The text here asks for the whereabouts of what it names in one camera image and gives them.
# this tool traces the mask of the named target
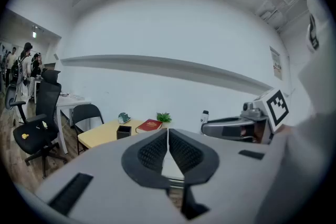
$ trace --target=chair seat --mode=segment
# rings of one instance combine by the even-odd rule
[[[26,139],[22,138],[23,134],[28,134]],[[57,131],[54,129],[40,130],[35,124],[24,124],[13,131],[14,139],[18,146],[26,153],[32,155],[44,146],[48,145],[45,135],[49,136],[52,141],[57,138]]]

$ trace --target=black box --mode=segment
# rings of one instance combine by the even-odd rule
[[[122,139],[132,134],[132,127],[131,126],[122,126],[120,125],[117,129],[117,140]]]

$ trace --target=black cap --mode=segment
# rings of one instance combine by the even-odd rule
[[[31,50],[33,47],[32,47],[32,45],[29,43],[29,42],[27,42],[27,43],[25,43],[25,48],[24,48],[24,50]]]

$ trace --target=white table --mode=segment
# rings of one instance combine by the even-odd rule
[[[36,104],[36,84],[41,83],[42,79],[36,79],[34,80],[34,102]]]
[[[57,104],[56,104],[56,117],[57,117],[57,125],[58,125],[58,141],[60,146],[62,147],[63,151],[65,154],[68,153],[67,147],[65,145],[65,140],[64,140],[64,135],[63,135],[63,130],[62,130],[62,123],[61,123],[61,110],[63,109],[69,109],[70,110],[70,114],[69,114],[69,121],[70,121],[70,126],[72,126],[72,118],[71,118],[71,114],[72,114],[72,110],[81,104],[91,104],[91,101],[88,99],[84,99],[84,100],[76,100],[74,98],[72,98],[71,96],[68,97],[62,97],[60,96],[58,98]],[[87,120],[88,123],[88,129],[90,129],[90,119]]]

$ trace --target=wooden floor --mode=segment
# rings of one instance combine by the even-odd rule
[[[13,137],[13,112],[8,111],[5,108],[5,94],[0,93],[0,155],[3,164],[5,165],[11,179],[15,183],[23,185],[31,192],[35,192],[42,179],[42,161],[41,158],[30,161],[30,165],[27,166],[24,159],[29,157],[22,151],[16,144]],[[35,104],[30,102],[28,104],[28,116],[27,118],[35,116]],[[56,149],[57,154],[65,157],[68,162],[77,157],[77,142],[76,133],[74,129],[70,128],[69,122],[66,117],[62,116],[62,129],[67,145],[68,154],[64,154],[61,149]],[[63,161],[59,159],[53,159],[47,157],[46,159],[46,173],[47,176],[52,174],[57,169],[63,166]],[[180,208],[182,205],[181,189],[171,189],[170,199],[173,204]]]

